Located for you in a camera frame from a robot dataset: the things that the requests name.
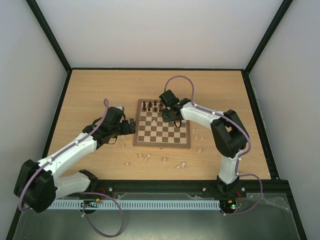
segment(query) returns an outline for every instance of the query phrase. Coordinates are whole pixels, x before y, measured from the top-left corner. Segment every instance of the cable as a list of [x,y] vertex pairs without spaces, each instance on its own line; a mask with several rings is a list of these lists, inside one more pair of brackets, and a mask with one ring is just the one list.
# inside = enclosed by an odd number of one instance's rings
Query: cable
[[195,86],[194,86],[194,83],[191,81],[190,78],[188,78],[188,77],[186,77],[186,76],[182,76],[182,75],[173,76],[173,77],[171,77],[171,78],[166,82],[166,84],[165,84],[165,86],[164,86],[164,91],[167,90],[167,86],[168,86],[169,82],[170,82],[172,79],[176,79],[176,78],[183,78],[183,79],[186,79],[186,80],[188,80],[188,81],[190,82],[191,88],[192,88],[192,92],[191,92],[191,104],[192,104],[192,106],[194,106],[196,109],[199,109],[199,110],[201,110],[201,111],[204,111],[204,112],[206,112],[206,113],[208,113],[208,114],[214,114],[214,115],[217,115],[217,116],[219,116],[219,117],[227,120],[229,123],[231,123],[233,126],[235,126],[235,127],[244,135],[245,139],[246,139],[247,142],[248,142],[248,149],[247,149],[245,152],[239,154],[238,160],[237,160],[237,166],[238,166],[238,164],[239,164],[239,158],[240,158],[241,156],[244,156],[244,155],[248,154],[248,153],[250,152],[250,150],[251,150],[251,141],[250,141],[250,138],[249,138],[248,134],[247,134],[237,123],[235,123],[234,121],[232,121],[230,118],[224,116],[223,114],[220,114],[220,113],[218,113],[218,112],[215,112],[215,111],[213,111],[213,110],[211,110],[211,109],[207,109],[207,108],[200,107],[200,106],[198,106],[197,104],[195,104],[195,102],[194,102]]
[[235,216],[235,215],[241,215],[241,214],[245,214],[245,213],[248,213],[250,212],[251,210],[253,210],[261,201],[262,199],[262,196],[263,196],[263,186],[262,186],[262,182],[261,182],[261,179],[253,174],[253,173],[247,173],[247,174],[242,174],[242,175],[238,175],[239,177],[246,177],[246,176],[253,176],[253,177],[256,177],[256,179],[258,179],[259,181],[259,184],[260,184],[260,195],[259,195],[259,198],[258,200],[255,202],[255,204],[250,207],[249,209],[247,210],[244,210],[244,211],[241,211],[241,212],[236,212],[236,213],[225,213],[222,209],[220,209],[220,212],[223,213],[223,216]]
[[[100,125],[102,124],[102,122],[104,121],[106,115],[107,115],[107,112],[108,112],[108,109],[109,109],[109,101],[108,99],[104,99],[103,100],[103,103],[105,105],[105,111],[104,111],[104,114],[103,114],[103,117],[102,117],[102,120],[99,122],[99,124],[89,133],[87,134],[86,136],[84,136],[83,138],[81,138],[79,141],[78,141],[78,144],[83,142],[85,139],[87,139],[89,136],[91,136],[99,127]],[[20,199],[19,199],[19,204],[18,204],[18,208],[21,212],[24,212],[26,210],[29,210],[30,207],[26,207],[26,208],[23,208],[23,200],[24,200],[24,197],[25,197],[25,194],[27,192],[27,189],[29,188],[30,184],[32,183],[32,181],[36,178],[36,176],[46,167],[48,166],[50,163],[52,163],[54,160],[56,160],[57,157],[59,157],[61,154],[65,153],[66,151],[68,151],[69,149],[71,149],[72,147],[74,147],[76,145],[76,143],[74,142],[73,144],[69,145],[68,147],[66,147],[65,149],[61,150],[60,152],[58,152],[56,155],[54,155],[50,161],[46,162],[44,165],[42,165],[37,171],[35,171],[35,173],[30,177],[30,179],[28,180],[28,182],[26,183],[26,185],[24,186],[23,190],[22,190],[22,193],[20,195]]]
[[89,222],[91,228],[92,228],[97,234],[101,235],[102,237],[105,237],[105,238],[114,238],[114,237],[119,236],[119,235],[122,233],[122,231],[123,231],[123,229],[124,229],[124,226],[125,226],[125,213],[124,213],[124,211],[121,209],[121,206],[119,205],[119,203],[117,203],[116,200],[114,200],[112,197],[110,197],[110,196],[108,196],[108,195],[106,195],[106,194],[99,193],[99,192],[77,192],[77,194],[99,195],[99,196],[102,196],[102,197],[105,197],[105,198],[107,198],[107,199],[112,200],[112,201],[115,203],[115,205],[119,208],[120,213],[121,213],[121,227],[120,227],[119,231],[118,231],[116,234],[114,234],[114,235],[107,235],[107,234],[99,231],[99,230],[92,224],[92,222],[89,220],[88,216],[87,216],[86,213],[85,213],[85,209],[86,209],[87,205],[84,205],[84,206],[83,206],[82,216],[84,216],[84,217],[87,219],[87,221]]

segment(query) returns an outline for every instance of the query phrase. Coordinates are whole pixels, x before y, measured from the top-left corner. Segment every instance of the white robotic arm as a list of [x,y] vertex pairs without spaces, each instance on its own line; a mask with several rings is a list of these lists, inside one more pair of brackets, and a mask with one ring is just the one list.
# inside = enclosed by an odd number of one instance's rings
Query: white robotic arm
[[134,119],[122,120],[124,116],[123,106],[110,107],[98,125],[95,123],[100,119],[86,126],[76,139],[59,151],[38,162],[26,161],[21,167],[14,194],[40,213],[55,199],[84,192],[88,188],[94,192],[98,178],[87,170],[80,170],[71,176],[60,176],[79,159],[107,144],[110,139],[134,134]]
[[[245,131],[236,112],[232,110],[227,112],[212,111],[209,108],[192,104],[191,100],[187,98],[180,101],[171,90],[165,91],[159,97],[166,107],[162,110],[162,118],[165,122],[185,119],[212,130],[215,145],[222,154],[218,178],[226,185],[233,183],[238,178],[239,155],[243,153],[247,140],[238,129],[229,125],[222,116],[227,115]],[[227,131],[226,127],[231,127],[231,131]]]

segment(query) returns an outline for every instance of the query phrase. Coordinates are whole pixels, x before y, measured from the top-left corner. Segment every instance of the wooden tabletop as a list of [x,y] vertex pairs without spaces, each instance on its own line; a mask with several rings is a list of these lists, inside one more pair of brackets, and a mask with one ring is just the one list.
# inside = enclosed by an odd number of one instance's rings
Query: wooden tabletop
[[[249,133],[252,150],[244,156],[239,173],[253,173],[270,179],[266,159],[251,111],[240,71],[204,70],[73,70],[51,142],[52,154],[72,140],[105,111],[103,99],[110,106],[123,105],[127,118],[135,118],[139,99],[159,99],[167,80],[184,75],[194,83],[194,101],[198,105],[218,111],[237,112]],[[180,98],[191,97],[191,85],[183,78],[170,82],[168,89]],[[133,135],[119,138],[114,145],[103,145],[70,167],[64,176],[86,169],[99,179],[113,180],[213,180],[220,170],[221,155],[217,151],[212,132],[190,122],[191,148],[158,149],[133,147]],[[138,154],[151,154],[148,161]],[[184,169],[177,165],[186,163]]]

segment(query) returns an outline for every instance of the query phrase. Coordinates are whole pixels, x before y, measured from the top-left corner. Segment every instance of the white enclosure wall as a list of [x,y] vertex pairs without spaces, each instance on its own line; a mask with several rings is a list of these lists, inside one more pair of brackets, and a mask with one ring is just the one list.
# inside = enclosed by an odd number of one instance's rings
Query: white enclosure wall
[[280,177],[319,239],[320,1],[295,0],[250,74]]
[[18,198],[21,165],[38,160],[66,79],[56,53],[24,0],[0,8],[0,239],[5,239]]
[[245,68],[282,0],[37,0],[72,67]]

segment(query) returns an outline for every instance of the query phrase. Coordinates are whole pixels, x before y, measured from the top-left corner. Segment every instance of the black metal frame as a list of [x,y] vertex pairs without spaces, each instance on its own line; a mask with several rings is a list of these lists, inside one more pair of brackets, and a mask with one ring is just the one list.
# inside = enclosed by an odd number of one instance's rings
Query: black metal frame
[[[307,239],[306,233],[304,231],[295,200],[293,198],[290,185],[287,180],[280,180],[275,159],[273,157],[271,147],[266,134],[265,126],[263,123],[262,116],[260,114],[257,99],[249,78],[249,73],[256,64],[261,53],[265,49],[268,41],[275,32],[280,21],[287,12],[289,6],[293,0],[283,0],[281,6],[276,12],[272,22],[270,23],[267,31],[265,32],[263,38],[261,39],[257,49],[255,50],[251,60],[249,61],[246,69],[223,69],[223,68],[118,68],[118,67],[108,67],[108,68],[92,68],[92,67],[75,67],[71,68],[64,53],[62,52],[54,34],[52,33],[44,15],[42,14],[37,2],[35,0],[26,0],[30,9],[32,10],[34,16],[38,20],[42,30],[47,36],[49,42],[51,43],[54,51],[59,57],[62,65],[64,66],[67,77],[62,89],[62,93],[58,102],[58,106],[53,117],[52,125],[48,134],[48,138],[43,150],[42,157],[46,157],[50,148],[50,144],[55,132],[55,128],[58,122],[61,107],[65,98],[65,94],[68,88],[69,80],[72,74],[72,70],[165,70],[165,71],[241,71],[245,89],[247,91],[248,99],[254,116],[254,120],[257,126],[258,134],[261,140],[263,152],[267,162],[268,170],[270,173],[271,180],[262,180],[263,192],[264,193],[285,193],[292,210],[293,218],[300,236],[300,239]],[[214,190],[213,186],[217,185],[216,180],[99,180],[98,185],[104,187],[105,189],[112,188],[114,193],[188,193],[194,194],[202,197],[214,197],[216,199],[223,199],[221,195]],[[246,192],[248,193],[258,193],[260,192],[260,185],[257,180],[239,180],[239,185],[244,186]],[[12,240],[19,222],[21,212],[17,209],[12,220],[7,240]]]

